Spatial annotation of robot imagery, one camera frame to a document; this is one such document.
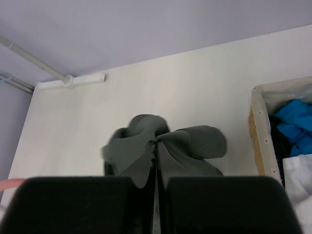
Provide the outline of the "bright blue t shirt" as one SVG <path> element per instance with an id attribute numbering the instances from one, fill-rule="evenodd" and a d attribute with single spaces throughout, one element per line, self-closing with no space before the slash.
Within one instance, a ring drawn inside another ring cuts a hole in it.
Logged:
<path id="1" fill-rule="evenodd" d="M 277 129 L 292 148 L 290 157 L 312 153 L 312 106 L 294 99 L 274 114 L 281 122 Z"/>

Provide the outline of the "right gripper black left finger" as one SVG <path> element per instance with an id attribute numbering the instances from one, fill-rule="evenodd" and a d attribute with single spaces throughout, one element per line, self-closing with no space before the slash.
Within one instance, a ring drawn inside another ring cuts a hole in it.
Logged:
<path id="1" fill-rule="evenodd" d="M 121 175 L 35 177 L 16 190 L 3 234 L 149 234 L 155 189 L 155 145 Z"/>

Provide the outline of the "pink hanger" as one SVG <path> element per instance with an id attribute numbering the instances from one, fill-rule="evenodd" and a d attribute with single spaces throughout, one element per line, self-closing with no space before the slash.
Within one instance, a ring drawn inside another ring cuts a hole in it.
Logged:
<path id="1" fill-rule="evenodd" d="M 2 180 L 0 182 L 0 191 L 19 187 L 26 179 L 25 178 L 11 178 Z"/>

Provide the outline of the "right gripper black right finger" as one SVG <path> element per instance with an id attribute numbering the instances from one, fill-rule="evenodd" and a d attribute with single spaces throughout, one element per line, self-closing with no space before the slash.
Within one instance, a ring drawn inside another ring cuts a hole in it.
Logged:
<path id="1" fill-rule="evenodd" d="M 282 185 L 266 176 L 176 176 L 157 170 L 163 234 L 300 234 Z"/>

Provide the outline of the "dark grey t shirt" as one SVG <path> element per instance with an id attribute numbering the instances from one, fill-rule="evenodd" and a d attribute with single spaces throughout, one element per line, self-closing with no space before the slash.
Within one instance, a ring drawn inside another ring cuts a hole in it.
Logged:
<path id="1" fill-rule="evenodd" d="M 176 176 L 222 176 L 207 160 L 226 152 L 227 141 L 218 128 L 201 125 L 172 132 L 164 118 L 143 114 L 112 134 L 102 157 L 105 176 L 130 177 L 143 188 L 154 166 L 164 184 Z"/>

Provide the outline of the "white t shirt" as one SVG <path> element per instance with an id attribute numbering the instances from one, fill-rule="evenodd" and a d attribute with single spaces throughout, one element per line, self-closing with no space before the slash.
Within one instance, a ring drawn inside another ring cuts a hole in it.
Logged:
<path id="1" fill-rule="evenodd" d="M 303 233 L 312 232 L 312 155 L 283 159 L 285 190 Z"/>

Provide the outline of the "black t shirt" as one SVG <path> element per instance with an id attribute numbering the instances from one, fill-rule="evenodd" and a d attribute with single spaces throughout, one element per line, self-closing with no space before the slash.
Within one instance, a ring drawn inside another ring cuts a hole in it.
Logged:
<path id="1" fill-rule="evenodd" d="M 271 127 L 271 138 L 273 142 L 273 148 L 275 158 L 279 168 L 279 174 L 283 187 L 285 187 L 285 177 L 283 169 L 283 159 L 290 156 L 293 144 L 289 142 L 286 136 L 284 136 L 277 128 L 281 123 L 281 120 L 275 116 L 269 116 L 270 127 Z"/>

